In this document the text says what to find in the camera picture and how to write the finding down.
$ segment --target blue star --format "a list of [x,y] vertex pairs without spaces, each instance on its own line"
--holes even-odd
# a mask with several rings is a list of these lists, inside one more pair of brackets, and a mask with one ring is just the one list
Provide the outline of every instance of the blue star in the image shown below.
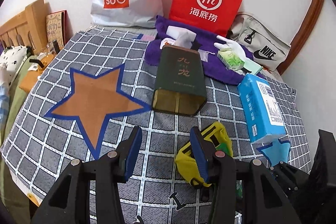
[[125,64],[121,64],[98,76],[71,68],[70,94],[45,114],[45,117],[76,120],[95,159],[99,158],[110,118],[151,110],[150,105],[121,90],[124,68]]
[[271,166],[275,166],[280,161],[288,162],[290,148],[291,144],[289,141],[278,139],[268,145],[258,147],[257,150],[267,158]]

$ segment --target green bed sheet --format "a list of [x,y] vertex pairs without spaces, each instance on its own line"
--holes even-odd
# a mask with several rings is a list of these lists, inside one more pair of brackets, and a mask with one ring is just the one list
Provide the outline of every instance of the green bed sheet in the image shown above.
[[[3,132],[1,132],[1,145],[3,141],[8,137],[11,128],[14,124],[17,114],[21,109],[25,99],[27,98],[27,93],[19,88],[19,84],[22,79],[26,76],[28,68],[31,63],[29,59],[34,58],[34,56],[29,57],[23,66],[16,79],[12,83],[9,91],[9,113],[7,117],[7,122]],[[6,206],[7,210],[13,216],[17,224],[29,224],[30,223],[30,213],[29,213],[29,199],[26,195],[16,186],[13,182],[9,168],[6,165],[3,158],[0,158],[0,196],[2,202]]]

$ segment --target blue package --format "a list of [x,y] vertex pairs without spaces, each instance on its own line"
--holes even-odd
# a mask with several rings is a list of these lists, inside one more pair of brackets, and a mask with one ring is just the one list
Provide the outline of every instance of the blue package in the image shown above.
[[286,135],[278,103],[265,79],[248,73],[238,91],[251,143],[268,143]]

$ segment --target bolt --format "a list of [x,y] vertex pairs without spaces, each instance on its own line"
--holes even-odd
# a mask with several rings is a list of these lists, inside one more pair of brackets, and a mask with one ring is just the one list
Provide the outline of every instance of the bolt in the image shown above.
[[225,157],[225,153],[223,151],[216,151],[215,155],[218,158],[224,158]]
[[110,152],[107,153],[107,156],[108,156],[109,158],[114,158],[114,157],[116,157],[117,155],[118,155],[118,153],[115,152],[115,151],[110,151]]
[[256,165],[256,166],[259,166],[259,165],[261,165],[261,160],[259,160],[259,159],[254,159],[254,160],[252,161],[252,163],[253,163],[254,165]]
[[76,166],[76,165],[78,165],[80,163],[80,160],[79,159],[73,159],[72,161],[71,161],[71,165],[72,166]]

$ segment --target purple cloth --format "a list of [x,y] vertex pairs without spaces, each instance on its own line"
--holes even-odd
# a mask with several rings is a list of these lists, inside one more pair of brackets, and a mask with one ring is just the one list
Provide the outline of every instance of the purple cloth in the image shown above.
[[[155,28],[157,29],[157,36],[159,39],[153,40],[147,46],[145,52],[145,61],[149,65],[157,66],[160,63],[161,50],[160,44],[162,39],[169,37],[166,34],[168,26],[177,26],[191,30],[196,33],[196,40],[201,44],[200,49],[208,52],[214,52],[216,55],[209,54],[208,62],[202,61],[204,74],[210,78],[214,78],[220,82],[229,85],[238,85],[244,78],[233,70],[228,70],[225,65],[217,57],[218,49],[213,45],[214,42],[224,43],[216,38],[216,34],[208,32],[184,23],[166,19],[162,16],[156,16]],[[246,57],[253,60],[252,53],[242,46],[246,53]]]

